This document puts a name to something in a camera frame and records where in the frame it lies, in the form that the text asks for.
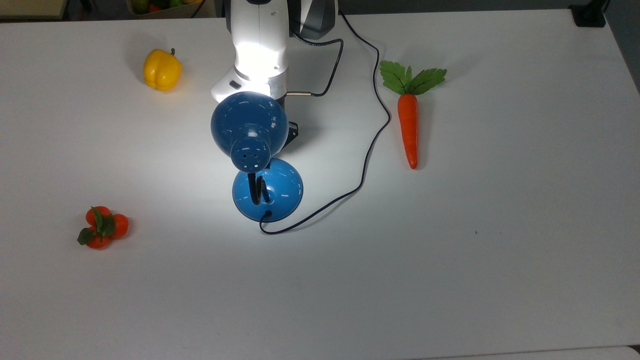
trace green leaves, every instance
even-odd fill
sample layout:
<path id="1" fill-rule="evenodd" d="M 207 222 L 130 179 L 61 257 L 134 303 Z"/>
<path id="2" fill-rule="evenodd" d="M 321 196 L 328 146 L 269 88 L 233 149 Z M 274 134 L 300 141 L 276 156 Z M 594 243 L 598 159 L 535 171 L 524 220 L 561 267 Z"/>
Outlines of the green leaves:
<path id="1" fill-rule="evenodd" d="M 411 67 L 405 72 L 404 66 L 387 60 L 380 62 L 380 74 L 384 80 L 382 85 L 400 95 L 405 93 L 405 87 L 411 81 Z"/>
<path id="2" fill-rule="evenodd" d="M 116 231 L 116 222 L 113 219 L 113 214 L 109 214 L 106 217 L 102 216 L 102 213 L 98 209 L 91 207 L 93 216 L 95 217 L 95 229 L 91 227 L 85 227 L 80 230 L 78 234 L 78 243 L 80 245 L 86 245 L 95 235 L 100 235 L 101 238 L 105 236 L 111 236 Z"/>
<path id="3" fill-rule="evenodd" d="M 426 93 L 430 88 L 444 81 L 445 69 L 429 69 L 420 71 L 409 83 L 407 92 L 413 95 Z"/>
<path id="4" fill-rule="evenodd" d="M 444 81 L 447 71 L 444 69 L 429 69 L 420 71 L 415 78 L 409 66 L 406 70 L 400 63 L 383 60 L 380 62 L 382 85 L 400 95 L 420 95 Z"/>
<path id="5" fill-rule="evenodd" d="M 84 229 L 80 230 L 80 235 L 78 235 L 78 242 L 80 243 L 80 245 L 86 245 L 86 243 L 91 241 L 93 235 L 95 235 L 93 233 L 93 230 L 85 227 Z"/>

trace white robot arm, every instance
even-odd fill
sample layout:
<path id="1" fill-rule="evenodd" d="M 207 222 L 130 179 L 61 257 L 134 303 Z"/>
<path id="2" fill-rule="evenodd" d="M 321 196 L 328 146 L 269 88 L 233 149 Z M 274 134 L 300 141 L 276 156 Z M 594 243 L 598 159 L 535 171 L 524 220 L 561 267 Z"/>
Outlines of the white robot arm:
<path id="1" fill-rule="evenodd" d="M 337 0 L 227 0 L 225 9 L 236 62 L 211 95 L 221 102 L 252 91 L 282 101 L 290 28 L 303 37 L 322 37 L 335 24 Z"/>

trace black cable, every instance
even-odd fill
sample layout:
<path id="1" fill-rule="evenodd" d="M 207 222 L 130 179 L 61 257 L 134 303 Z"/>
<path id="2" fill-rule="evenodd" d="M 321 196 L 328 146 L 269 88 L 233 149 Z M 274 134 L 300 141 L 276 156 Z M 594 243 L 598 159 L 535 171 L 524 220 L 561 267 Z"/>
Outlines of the black cable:
<path id="1" fill-rule="evenodd" d="M 389 125 L 389 122 L 391 122 L 391 112 L 389 112 L 389 109 L 387 109 L 387 106 L 385 105 L 385 103 L 382 101 L 382 99 L 380 98 L 380 94 L 378 93 L 378 83 L 376 81 L 376 74 L 378 72 L 378 64 L 380 63 L 380 50 L 378 50 L 377 47 L 373 46 L 370 42 L 364 40 L 360 35 L 358 35 L 358 33 L 353 29 L 353 27 L 351 27 L 351 24 L 349 23 L 349 21 L 347 20 L 346 16 L 344 16 L 344 13 L 342 11 L 338 11 L 338 14 L 344 19 L 344 22 L 347 24 L 347 27 L 351 30 L 351 32 L 358 38 L 360 39 L 360 41 L 362 41 L 363 43 L 367 44 L 368 46 L 372 47 L 375 51 L 376 51 L 376 65 L 373 68 L 373 76 L 372 76 L 372 81 L 373 81 L 373 90 L 376 93 L 376 98 L 378 99 L 378 102 L 380 103 L 380 105 L 382 106 L 382 108 L 385 110 L 385 112 L 387 113 L 387 121 L 384 123 L 384 125 L 382 125 L 382 127 L 378 130 L 378 132 L 376 133 L 376 135 L 373 137 L 373 140 L 371 140 L 371 144 L 369 145 L 369 149 L 367 150 L 367 154 L 365 155 L 364 158 L 364 164 L 362 166 L 362 175 L 360 176 L 360 183 L 358 184 L 358 186 L 351 190 L 350 192 L 347 192 L 345 194 L 342 194 L 340 196 L 338 196 L 337 198 L 331 200 L 327 205 L 324 205 L 322 208 L 319 208 L 318 210 L 314 211 L 311 215 L 307 216 L 306 218 L 300 220 L 299 222 L 296 222 L 295 224 L 286 227 L 282 230 L 277 230 L 277 231 L 267 231 L 264 229 L 264 227 L 262 226 L 264 223 L 264 220 L 271 216 L 271 212 L 270 211 L 266 211 L 265 214 L 262 216 L 262 218 L 260 219 L 260 230 L 268 235 L 276 235 L 276 234 L 282 234 L 284 232 L 287 232 L 291 229 L 294 229 L 298 226 L 300 226 L 301 224 L 304 224 L 307 220 L 311 219 L 312 217 L 318 215 L 320 212 L 322 212 L 323 210 L 325 210 L 326 208 L 328 208 L 329 206 L 335 204 L 336 202 L 355 194 L 356 192 L 360 191 L 360 189 L 362 188 L 362 185 L 364 184 L 364 180 L 365 177 L 367 175 L 367 168 L 369 167 L 369 159 L 371 158 L 371 152 L 373 151 L 373 147 L 376 144 L 376 141 L 378 140 L 378 137 L 380 136 L 380 134 L 382 133 L 382 131 L 387 127 L 387 125 Z"/>
<path id="2" fill-rule="evenodd" d="M 335 44 L 337 42 L 340 43 L 340 50 L 338 50 L 338 57 L 335 59 L 335 64 L 333 65 L 333 71 L 331 71 L 331 76 L 329 77 L 329 83 L 326 85 L 326 88 L 324 88 L 323 92 L 321 92 L 320 94 L 316 94 L 313 92 L 297 92 L 297 91 L 287 92 L 287 95 L 324 96 L 326 92 L 329 91 L 329 87 L 331 87 L 331 82 L 333 82 L 333 77 L 335 76 L 335 71 L 338 69 L 338 63 L 340 62 L 340 57 L 342 56 L 342 49 L 344 48 L 344 41 L 341 38 L 337 38 L 337 39 L 329 40 L 326 42 L 311 42 L 309 40 L 301 38 L 299 34 L 293 33 L 293 36 L 295 36 L 301 42 L 311 46 L 327 46 L 327 45 Z"/>
<path id="3" fill-rule="evenodd" d="M 191 17 L 189 19 L 193 19 L 194 17 L 196 17 L 196 14 L 200 11 L 200 9 L 202 8 L 202 5 L 204 5 L 204 2 L 206 0 L 202 0 L 200 2 L 200 5 L 198 5 L 198 8 L 196 9 L 196 11 L 193 12 L 193 14 L 191 15 Z"/>

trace carrot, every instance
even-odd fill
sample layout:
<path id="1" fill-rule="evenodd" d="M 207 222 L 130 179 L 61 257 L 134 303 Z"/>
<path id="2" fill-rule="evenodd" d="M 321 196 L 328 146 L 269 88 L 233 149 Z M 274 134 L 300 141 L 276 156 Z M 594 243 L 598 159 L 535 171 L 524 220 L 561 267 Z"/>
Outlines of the carrot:
<path id="1" fill-rule="evenodd" d="M 411 67 L 406 70 L 399 63 L 383 60 L 380 62 L 380 74 L 385 81 L 383 85 L 400 94 L 398 99 L 398 119 L 404 144 L 404 153 L 409 167 L 418 166 L 418 100 L 416 95 L 424 94 L 429 89 L 444 81 L 447 71 L 429 69 L 412 76 Z"/>
<path id="2" fill-rule="evenodd" d="M 415 95 L 400 95 L 398 118 L 406 159 L 409 161 L 409 167 L 416 168 L 418 166 L 418 99 Z"/>

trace blue lamp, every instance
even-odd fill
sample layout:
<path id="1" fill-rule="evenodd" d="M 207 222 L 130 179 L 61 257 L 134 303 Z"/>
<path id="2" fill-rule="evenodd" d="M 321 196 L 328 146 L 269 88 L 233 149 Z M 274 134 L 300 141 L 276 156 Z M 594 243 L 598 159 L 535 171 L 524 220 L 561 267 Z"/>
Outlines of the blue lamp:
<path id="1" fill-rule="evenodd" d="M 211 134 L 236 166 L 232 195 L 242 214 L 273 222 L 291 214 L 302 199 L 302 179 L 274 158 L 287 143 L 289 122 L 271 97 L 238 92 L 222 100 L 211 117 Z"/>

